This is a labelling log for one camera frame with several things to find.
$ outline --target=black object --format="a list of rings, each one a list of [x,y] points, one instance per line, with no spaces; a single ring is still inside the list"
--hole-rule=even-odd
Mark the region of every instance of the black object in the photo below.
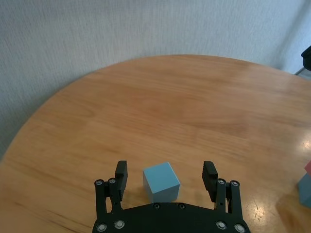
[[[97,220],[93,233],[250,233],[243,220],[240,184],[218,179],[214,164],[205,161],[202,178],[214,210],[185,203],[161,202],[123,210],[127,162],[119,161],[115,178],[95,181]],[[107,213],[106,198],[112,210]]]
[[[302,60],[303,67],[311,71],[311,46],[306,50],[304,50],[301,56],[303,58]]]

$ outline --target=round wooden table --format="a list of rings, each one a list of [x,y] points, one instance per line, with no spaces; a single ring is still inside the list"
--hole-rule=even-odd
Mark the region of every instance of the round wooden table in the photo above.
[[[241,183],[251,232],[310,232],[297,190],[310,152],[309,81],[211,56],[119,63],[56,93],[19,131],[0,165],[0,232],[90,233],[94,181],[118,160],[128,161],[123,208],[148,203],[142,170],[166,161],[179,202],[213,207],[201,178],[213,161]]]

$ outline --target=light blue cube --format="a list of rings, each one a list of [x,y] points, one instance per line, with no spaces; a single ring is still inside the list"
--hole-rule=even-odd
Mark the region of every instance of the light blue cube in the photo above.
[[[311,176],[306,173],[299,181],[300,203],[311,208]]]
[[[151,203],[171,202],[178,198],[180,182],[169,162],[144,169],[142,176]]]

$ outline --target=wooden block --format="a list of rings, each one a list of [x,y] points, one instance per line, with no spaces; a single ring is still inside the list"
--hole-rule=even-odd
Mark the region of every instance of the wooden block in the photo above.
[[[299,181],[298,187],[301,204],[311,208],[311,176],[308,173]]]
[[[311,176],[311,161],[306,165],[305,170]]]
[[[178,198],[180,182],[168,162],[144,169],[143,185],[150,202],[171,202]]]

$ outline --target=white wall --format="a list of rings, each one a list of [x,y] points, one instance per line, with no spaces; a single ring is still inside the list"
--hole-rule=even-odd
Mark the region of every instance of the white wall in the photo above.
[[[178,53],[296,72],[310,22],[309,0],[0,0],[0,155],[44,101],[86,73]]]

